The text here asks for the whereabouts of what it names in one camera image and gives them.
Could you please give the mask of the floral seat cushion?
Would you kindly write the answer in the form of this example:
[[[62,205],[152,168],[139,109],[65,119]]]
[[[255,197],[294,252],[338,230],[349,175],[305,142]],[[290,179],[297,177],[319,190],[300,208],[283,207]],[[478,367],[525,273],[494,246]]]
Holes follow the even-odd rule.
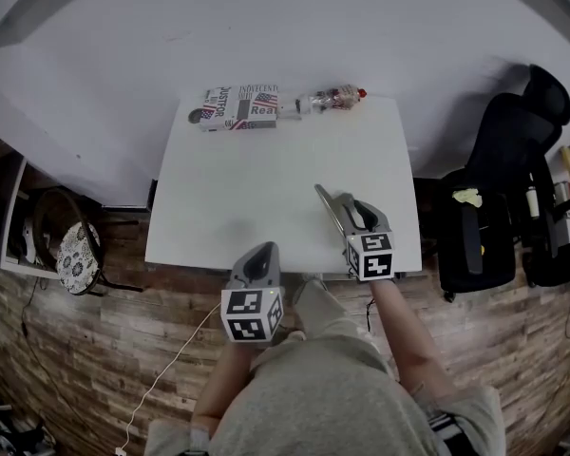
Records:
[[[99,262],[80,221],[68,229],[61,242],[56,272],[63,287],[72,295],[85,295],[99,278]]]

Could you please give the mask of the flag print box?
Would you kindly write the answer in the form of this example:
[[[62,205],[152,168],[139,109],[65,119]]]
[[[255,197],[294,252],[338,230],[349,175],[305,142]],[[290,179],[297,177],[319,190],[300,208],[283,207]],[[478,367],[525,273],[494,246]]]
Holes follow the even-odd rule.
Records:
[[[219,86],[205,93],[199,127],[210,132],[276,128],[277,109],[277,85]]]

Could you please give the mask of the clear plastic bottle red cap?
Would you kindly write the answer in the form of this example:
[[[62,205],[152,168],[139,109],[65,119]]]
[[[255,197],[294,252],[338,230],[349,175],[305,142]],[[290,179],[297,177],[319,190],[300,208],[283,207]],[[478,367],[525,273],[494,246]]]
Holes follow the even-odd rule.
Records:
[[[366,97],[364,88],[342,85],[301,95],[295,100],[295,109],[299,114],[323,113],[330,109],[351,110]]]

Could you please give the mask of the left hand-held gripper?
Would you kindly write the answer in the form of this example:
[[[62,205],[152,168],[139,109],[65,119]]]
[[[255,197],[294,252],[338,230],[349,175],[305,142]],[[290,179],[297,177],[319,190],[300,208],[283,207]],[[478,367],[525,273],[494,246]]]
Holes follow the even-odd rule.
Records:
[[[284,315],[279,250],[268,241],[240,257],[221,291],[220,318],[233,343],[271,342]]]

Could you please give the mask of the person's beige trouser leg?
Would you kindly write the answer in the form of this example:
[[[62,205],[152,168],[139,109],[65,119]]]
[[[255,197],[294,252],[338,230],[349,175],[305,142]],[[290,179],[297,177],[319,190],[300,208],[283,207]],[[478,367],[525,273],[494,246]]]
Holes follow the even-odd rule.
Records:
[[[370,333],[354,321],[322,281],[304,281],[293,296],[293,307],[308,341],[389,371]]]

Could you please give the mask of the white table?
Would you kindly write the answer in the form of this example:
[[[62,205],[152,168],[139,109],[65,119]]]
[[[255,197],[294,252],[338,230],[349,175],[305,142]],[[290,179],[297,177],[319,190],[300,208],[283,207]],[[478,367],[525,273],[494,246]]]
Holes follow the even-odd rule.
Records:
[[[272,241],[283,271],[342,273],[344,243],[316,186],[351,193],[384,212],[393,268],[422,268],[409,152],[397,103],[369,96],[274,129],[203,132],[181,101],[164,153],[145,258],[230,269]]]

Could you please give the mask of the black office chair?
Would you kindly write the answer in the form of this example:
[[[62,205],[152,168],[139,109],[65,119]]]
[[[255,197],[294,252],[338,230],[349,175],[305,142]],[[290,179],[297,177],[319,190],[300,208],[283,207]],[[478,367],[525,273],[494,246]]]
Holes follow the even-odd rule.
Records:
[[[531,174],[570,122],[564,85],[540,66],[528,70],[522,94],[501,93],[488,103],[466,165],[437,183],[432,232],[447,302],[514,279],[520,204]],[[467,188],[479,190],[481,208],[452,198]]]

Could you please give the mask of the white drawer unit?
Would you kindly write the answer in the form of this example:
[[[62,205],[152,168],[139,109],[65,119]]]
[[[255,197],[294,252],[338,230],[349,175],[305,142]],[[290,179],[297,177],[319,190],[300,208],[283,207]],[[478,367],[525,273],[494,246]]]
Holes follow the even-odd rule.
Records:
[[[555,226],[557,232],[557,239],[559,245],[570,243],[570,206],[567,202],[570,201],[570,182],[560,181],[554,184],[555,188],[555,201],[557,208],[564,208],[564,211],[557,219]]]

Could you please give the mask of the pale yellow cloth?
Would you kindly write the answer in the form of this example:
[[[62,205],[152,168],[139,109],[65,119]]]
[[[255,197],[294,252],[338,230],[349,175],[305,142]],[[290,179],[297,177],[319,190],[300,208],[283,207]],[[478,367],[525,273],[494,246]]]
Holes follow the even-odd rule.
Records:
[[[467,188],[452,193],[452,198],[461,204],[470,204],[475,208],[481,208],[483,198],[477,188]]]

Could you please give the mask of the black round back chair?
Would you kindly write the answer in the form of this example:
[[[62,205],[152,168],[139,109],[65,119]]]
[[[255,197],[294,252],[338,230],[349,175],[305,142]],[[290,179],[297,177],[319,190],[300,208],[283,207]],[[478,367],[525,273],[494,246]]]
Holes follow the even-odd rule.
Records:
[[[104,273],[105,252],[103,249],[103,244],[102,244],[102,241],[100,239],[100,235],[99,235],[98,230],[86,218],[85,214],[80,209],[75,198],[71,194],[69,194],[66,189],[60,188],[60,187],[54,187],[54,188],[50,188],[50,189],[44,191],[40,195],[40,197],[38,198],[38,200],[35,204],[35,207],[34,207],[34,212],[33,212],[33,221],[34,221],[33,240],[34,240],[34,244],[35,244],[37,253],[39,254],[39,257],[41,258],[41,260],[43,261],[43,265],[45,267],[47,267],[48,269],[50,269],[51,271],[54,271],[57,274],[57,272],[56,272],[57,253],[58,253],[59,247],[61,245],[61,242],[62,242],[65,234],[67,233],[68,229],[71,227],[71,226],[69,226],[67,228],[66,232],[64,233],[64,235],[62,236],[62,239],[60,240],[60,243],[59,243],[59,247],[57,249],[57,253],[54,255],[49,250],[48,244],[44,240],[44,226],[43,226],[45,218],[47,216],[49,202],[53,198],[59,198],[60,200],[64,200],[66,202],[68,209],[73,212],[75,222],[71,226],[78,223],[79,221],[84,225],[85,232],[88,236],[89,245],[91,246],[91,248],[93,250],[94,256],[97,258],[97,260],[99,262],[99,267],[100,267],[99,278],[98,278],[96,284],[94,285],[94,287],[84,295],[95,295],[95,296],[102,297],[103,296],[102,293],[97,293],[94,291],[94,288],[97,285],[101,285],[101,286],[104,286],[104,287],[107,287],[110,289],[115,289],[115,290],[124,290],[124,291],[140,293],[143,290],[140,287],[113,283],[113,282],[110,282],[106,278],[105,273]]]

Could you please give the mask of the person's right forearm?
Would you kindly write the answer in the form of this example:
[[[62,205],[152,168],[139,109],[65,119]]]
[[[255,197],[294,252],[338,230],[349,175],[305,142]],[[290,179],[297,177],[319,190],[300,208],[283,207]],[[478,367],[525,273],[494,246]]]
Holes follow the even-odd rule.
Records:
[[[398,287],[391,280],[377,280],[370,283],[370,291],[401,385],[409,393],[426,389],[435,398],[455,394],[437,345]]]

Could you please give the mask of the white appliance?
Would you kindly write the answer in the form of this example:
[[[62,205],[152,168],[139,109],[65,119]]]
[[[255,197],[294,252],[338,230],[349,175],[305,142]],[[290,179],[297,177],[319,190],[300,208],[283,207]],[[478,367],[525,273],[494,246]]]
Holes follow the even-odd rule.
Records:
[[[25,260],[29,263],[42,264],[43,261],[37,253],[34,240],[33,240],[33,216],[28,216],[25,218],[22,230],[22,255]]]

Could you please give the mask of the white side desk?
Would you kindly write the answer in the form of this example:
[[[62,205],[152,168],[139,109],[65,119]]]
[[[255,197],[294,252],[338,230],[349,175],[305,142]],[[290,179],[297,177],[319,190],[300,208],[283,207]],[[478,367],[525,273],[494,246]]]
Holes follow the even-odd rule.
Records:
[[[27,201],[29,199],[29,196],[20,190],[21,181],[27,166],[27,159],[18,154],[15,154],[9,161],[6,178],[6,209],[0,236],[0,271],[57,280],[57,274],[47,267],[32,264],[25,259],[20,259],[9,253],[8,240],[10,237],[10,227],[13,224],[13,215],[17,199],[21,201]]]

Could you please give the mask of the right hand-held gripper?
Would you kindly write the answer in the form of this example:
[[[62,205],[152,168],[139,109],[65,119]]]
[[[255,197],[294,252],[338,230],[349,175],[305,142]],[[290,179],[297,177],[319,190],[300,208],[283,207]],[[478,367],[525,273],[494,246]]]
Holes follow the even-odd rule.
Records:
[[[336,198],[321,184],[314,189],[346,245],[346,260],[359,281],[392,279],[394,240],[386,215],[350,193]]]

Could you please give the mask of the person's left forearm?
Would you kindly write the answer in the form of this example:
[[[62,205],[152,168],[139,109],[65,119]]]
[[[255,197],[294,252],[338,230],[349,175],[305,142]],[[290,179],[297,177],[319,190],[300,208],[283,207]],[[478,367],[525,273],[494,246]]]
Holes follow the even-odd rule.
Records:
[[[228,342],[214,366],[194,408],[192,422],[212,428],[246,387],[257,348],[252,344]]]

